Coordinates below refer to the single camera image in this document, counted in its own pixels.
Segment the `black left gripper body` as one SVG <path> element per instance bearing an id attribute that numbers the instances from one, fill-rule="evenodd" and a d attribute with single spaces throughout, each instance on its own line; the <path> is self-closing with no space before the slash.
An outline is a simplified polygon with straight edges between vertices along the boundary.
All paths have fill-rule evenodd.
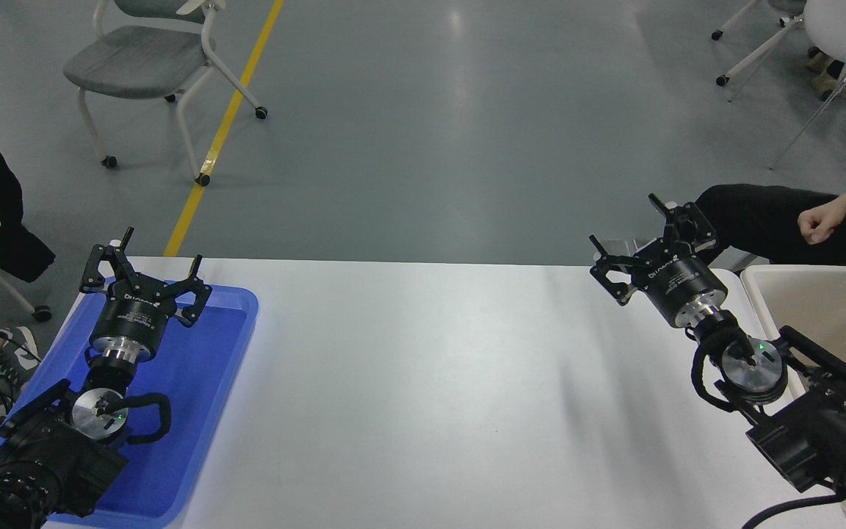
<path id="1" fill-rule="evenodd" d="M 124 280 L 108 288 L 106 302 L 95 325 L 95 348 L 107 348 L 113 339 L 137 342 L 145 352 L 156 352 L 168 319 L 177 306 L 173 298 L 155 299 L 168 283 L 148 276 L 137 277 L 138 288 Z"/>

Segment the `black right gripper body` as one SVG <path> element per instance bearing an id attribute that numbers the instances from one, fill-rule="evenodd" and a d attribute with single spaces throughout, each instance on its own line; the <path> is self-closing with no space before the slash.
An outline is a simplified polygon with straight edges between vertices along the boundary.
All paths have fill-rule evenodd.
<path id="1" fill-rule="evenodd" d="M 697 325 L 726 299 L 726 286 L 696 257 L 671 261 L 632 274 L 632 285 L 644 291 L 669 325 Z"/>

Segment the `person's hand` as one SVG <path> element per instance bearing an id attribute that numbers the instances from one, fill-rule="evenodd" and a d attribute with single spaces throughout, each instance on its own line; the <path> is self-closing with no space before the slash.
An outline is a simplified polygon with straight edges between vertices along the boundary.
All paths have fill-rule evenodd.
<path id="1" fill-rule="evenodd" d="M 826 241 L 846 218 L 846 198 L 838 197 L 826 204 L 802 211 L 797 226 L 803 241 L 816 245 Z"/>

